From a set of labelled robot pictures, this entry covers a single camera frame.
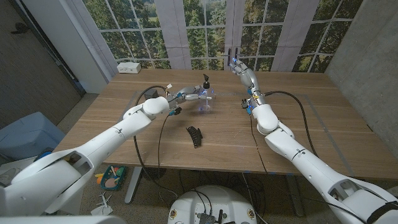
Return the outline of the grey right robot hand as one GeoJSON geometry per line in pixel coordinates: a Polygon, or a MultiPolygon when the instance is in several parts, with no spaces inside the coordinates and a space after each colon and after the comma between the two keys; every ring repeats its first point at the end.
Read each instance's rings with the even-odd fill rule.
{"type": "Polygon", "coordinates": [[[266,102],[262,96],[260,86],[253,70],[236,58],[232,58],[230,67],[233,69],[233,73],[240,78],[241,83],[250,94],[250,98],[248,99],[250,105],[253,108],[264,105],[266,102]]]}

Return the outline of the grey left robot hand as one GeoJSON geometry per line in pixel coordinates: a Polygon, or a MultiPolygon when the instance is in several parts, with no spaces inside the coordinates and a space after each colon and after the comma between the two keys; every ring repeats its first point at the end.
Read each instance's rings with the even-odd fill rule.
{"type": "Polygon", "coordinates": [[[213,97],[207,93],[207,89],[203,88],[201,85],[188,86],[176,93],[171,93],[166,97],[169,103],[169,109],[174,110],[179,106],[179,104],[186,101],[196,101],[196,100],[212,100],[213,97]]]}

